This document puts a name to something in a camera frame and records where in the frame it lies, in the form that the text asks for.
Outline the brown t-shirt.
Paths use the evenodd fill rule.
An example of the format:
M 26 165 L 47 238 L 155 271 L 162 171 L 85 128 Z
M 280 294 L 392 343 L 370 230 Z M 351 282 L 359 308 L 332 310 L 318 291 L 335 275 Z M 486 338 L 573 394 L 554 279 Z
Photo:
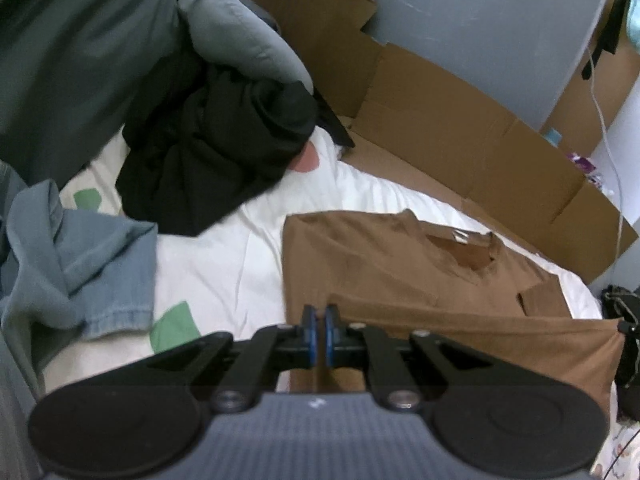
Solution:
M 325 211 L 284 222 L 285 317 L 330 304 L 342 319 L 402 338 L 431 330 L 582 389 L 610 405 L 624 337 L 593 303 L 494 233 L 458 231 L 411 212 Z

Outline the grey blue garment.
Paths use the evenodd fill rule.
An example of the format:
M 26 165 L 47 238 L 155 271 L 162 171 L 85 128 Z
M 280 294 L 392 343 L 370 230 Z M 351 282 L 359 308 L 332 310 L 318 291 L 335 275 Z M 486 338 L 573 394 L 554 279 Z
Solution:
M 77 339 L 153 322 L 157 227 L 63 207 L 51 180 L 1 166 L 1 475 L 37 479 L 26 434 L 41 372 Z

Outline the black crumpled garment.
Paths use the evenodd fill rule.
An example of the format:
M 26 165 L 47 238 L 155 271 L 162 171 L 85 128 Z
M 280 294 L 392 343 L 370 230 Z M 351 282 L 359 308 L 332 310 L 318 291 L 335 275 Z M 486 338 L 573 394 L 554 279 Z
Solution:
M 315 128 L 355 144 L 319 91 L 250 78 L 184 46 L 155 64 L 129 107 L 122 209 L 163 234 L 198 236 L 278 184 Z

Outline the black folded garment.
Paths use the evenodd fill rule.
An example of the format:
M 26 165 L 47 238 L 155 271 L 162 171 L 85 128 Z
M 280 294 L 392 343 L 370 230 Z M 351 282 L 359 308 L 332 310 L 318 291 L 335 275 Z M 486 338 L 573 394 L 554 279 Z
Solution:
M 615 375 L 618 408 L 638 422 L 639 391 L 639 293 L 610 285 L 601 292 L 603 317 L 617 322 L 624 337 L 622 356 Z

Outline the brown cardboard sheet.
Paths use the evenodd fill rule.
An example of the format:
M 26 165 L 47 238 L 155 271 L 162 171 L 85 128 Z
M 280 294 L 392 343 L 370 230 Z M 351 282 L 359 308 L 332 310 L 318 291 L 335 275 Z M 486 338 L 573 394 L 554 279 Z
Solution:
M 637 233 L 558 149 L 443 68 L 362 28 L 368 0 L 254 0 L 352 131 L 456 193 L 464 211 L 591 282 Z

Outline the purple white package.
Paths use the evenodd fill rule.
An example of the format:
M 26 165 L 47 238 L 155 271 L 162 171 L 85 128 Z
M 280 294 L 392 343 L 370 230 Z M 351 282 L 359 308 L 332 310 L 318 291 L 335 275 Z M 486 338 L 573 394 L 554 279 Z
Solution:
M 599 190 L 604 187 L 604 181 L 602 174 L 597 167 L 593 165 L 593 162 L 587 157 L 579 155 L 577 153 L 570 153 L 567 158 L 586 176 L 586 178 Z

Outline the grey neck pillow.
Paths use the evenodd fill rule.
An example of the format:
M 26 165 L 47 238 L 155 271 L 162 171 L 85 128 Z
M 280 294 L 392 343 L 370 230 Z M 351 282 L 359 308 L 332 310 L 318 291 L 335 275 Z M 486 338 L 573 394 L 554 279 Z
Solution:
M 314 91 L 310 73 L 281 37 L 268 13 L 250 0 L 178 0 L 196 52 L 252 78 L 300 82 Z

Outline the dark grey pillow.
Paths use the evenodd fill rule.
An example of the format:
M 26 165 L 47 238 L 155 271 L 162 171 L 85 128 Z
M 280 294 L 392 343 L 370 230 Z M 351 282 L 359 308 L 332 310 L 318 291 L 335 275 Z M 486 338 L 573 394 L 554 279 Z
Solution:
M 1 0 L 1 158 L 64 185 L 175 50 L 176 0 Z

